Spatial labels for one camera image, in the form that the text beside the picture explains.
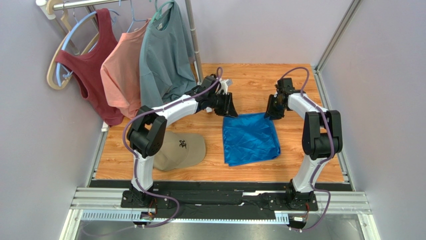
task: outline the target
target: teal t-shirt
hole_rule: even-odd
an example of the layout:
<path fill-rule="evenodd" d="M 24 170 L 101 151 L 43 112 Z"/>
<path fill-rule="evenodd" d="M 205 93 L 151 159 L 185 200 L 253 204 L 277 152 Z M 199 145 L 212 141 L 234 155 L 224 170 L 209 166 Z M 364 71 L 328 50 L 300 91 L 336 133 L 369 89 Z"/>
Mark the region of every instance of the teal t-shirt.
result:
<path fill-rule="evenodd" d="M 190 59 L 192 41 L 175 2 L 158 20 L 151 21 L 139 58 L 140 102 L 159 107 L 180 98 L 196 86 Z"/>

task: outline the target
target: baseball cap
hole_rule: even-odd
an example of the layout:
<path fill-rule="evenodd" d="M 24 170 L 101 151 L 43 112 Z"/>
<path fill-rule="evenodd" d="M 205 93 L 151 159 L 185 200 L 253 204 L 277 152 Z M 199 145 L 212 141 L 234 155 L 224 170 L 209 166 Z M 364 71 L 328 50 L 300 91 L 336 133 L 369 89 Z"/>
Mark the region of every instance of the baseball cap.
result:
<path fill-rule="evenodd" d="M 154 168 L 161 171 L 182 169 L 201 163 L 206 156 L 203 136 L 166 131 L 162 147 L 154 156 Z"/>

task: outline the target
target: white wall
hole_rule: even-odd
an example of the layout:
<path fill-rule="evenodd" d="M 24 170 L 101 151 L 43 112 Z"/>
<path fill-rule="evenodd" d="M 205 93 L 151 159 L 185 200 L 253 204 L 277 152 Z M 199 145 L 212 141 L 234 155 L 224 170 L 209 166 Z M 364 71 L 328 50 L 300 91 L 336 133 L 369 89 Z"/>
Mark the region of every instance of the white wall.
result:
<path fill-rule="evenodd" d="M 365 0 L 322 77 L 383 240 L 424 239 L 426 2 Z"/>
<path fill-rule="evenodd" d="M 165 0 L 158 1 L 158 6 Z M 186 17 L 185 0 L 176 0 Z M 309 63 L 320 60 L 351 0 L 192 0 L 203 63 Z M 133 0 L 150 18 L 148 0 Z M 129 2 L 103 6 L 130 13 Z M 123 14 L 121 23 L 130 23 Z"/>
<path fill-rule="evenodd" d="M 1 239 L 57 240 L 90 171 L 101 120 L 73 81 L 46 72 L 62 40 L 35 0 L 0 7 Z"/>

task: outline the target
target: clothes rack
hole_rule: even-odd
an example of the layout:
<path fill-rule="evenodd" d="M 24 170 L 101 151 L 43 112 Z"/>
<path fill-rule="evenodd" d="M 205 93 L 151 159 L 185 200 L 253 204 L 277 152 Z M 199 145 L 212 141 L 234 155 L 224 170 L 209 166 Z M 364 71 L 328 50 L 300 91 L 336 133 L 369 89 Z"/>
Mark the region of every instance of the clothes rack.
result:
<path fill-rule="evenodd" d="M 61 2 L 53 5 L 54 11 L 60 11 L 65 9 L 75 9 L 75 8 L 82 8 L 85 7 L 89 12 L 93 12 L 95 8 L 93 6 L 100 5 L 100 4 L 107 4 L 107 3 L 115 3 L 119 0 L 80 0 L 80 1 L 73 1 L 73 2 Z M 49 14 L 46 10 L 46 0 L 36 0 L 37 5 L 41 8 L 41 10 L 44 12 L 46 17 L 50 20 L 56 19 L 56 16 L 54 14 Z M 197 40 L 197 33 L 196 33 L 196 27 L 194 23 L 194 15 L 193 15 L 193 9 L 191 5 L 191 0 L 185 0 L 186 5 L 186 12 L 188 15 L 188 21 L 189 21 L 189 29 L 191 32 L 191 38 L 192 38 L 192 44 L 194 48 L 194 54 L 195 54 L 195 69 L 197 78 L 199 81 L 202 81 L 203 79 L 203 69 L 201 66 L 201 58 L 200 58 L 200 50 L 198 46 L 198 40 Z"/>

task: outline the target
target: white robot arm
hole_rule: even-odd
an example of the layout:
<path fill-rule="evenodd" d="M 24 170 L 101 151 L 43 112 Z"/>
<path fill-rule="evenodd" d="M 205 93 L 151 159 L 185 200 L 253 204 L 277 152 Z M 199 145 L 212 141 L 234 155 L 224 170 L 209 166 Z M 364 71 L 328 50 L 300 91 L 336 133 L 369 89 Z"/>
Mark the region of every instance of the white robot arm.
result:
<path fill-rule="evenodd" d="M 188 95 L 185 94 L 179 99 L 163 106 L 140 108 L 138 114 L 151 110 L 163 109 L 163 111 L 146 115 L 139 121 L 135 121 L 127 134 L 130 147 L 134 149 L 137 154 L 138 162 L 135 172 L 137 173 L 138 181 L 143 189 L 148 190 L 153 185 L 155 154 L 160 150 L 163 144 L 164 132 L 170 124 L 206 108 L 214 109 L 214 112 L 220 116 L 238 117 L 232 101 L 232 93 L 228 92 L 228 86 L 232 84 L 230 79 L 220 80 L 220 86 L 217 86 L 219 89 L 218 91 L 216 90 L 217 87 L 213 87 L 208 93 L 200 97 L 185 100 L 215 84 L 215 81 L 216 79 L 214 77 L 208 76 L 204 79 L 201 86 L 196 86 L 191 92 L 187 92 Z M 151 129 L 146 129 L 145 124 L 152 124 Z M 131 183 L 138 191 L 142 191 L 136 183 L 135 176 L 133 176 Z"/>
<path fill-rule="evenodd" d="M 305 153 L 297 175 L 286 188 L 286 203 L 290 208 L 299 209 L 311 203 L 318 176 L 323 170 L 326 159 L 339 153 L 343 147 L 342 125 L 340 113 L 318 106 L 303 92 L 293 87 L 291 78 L 277 81 L 276 94 L 270 95 L 265 118 L 278 120 L 284 117 L 284 111 L 295 111 L 302 119 L 302 147 Z M 328 133 L 320 132 L 320 128 L 329 129 Z"/>

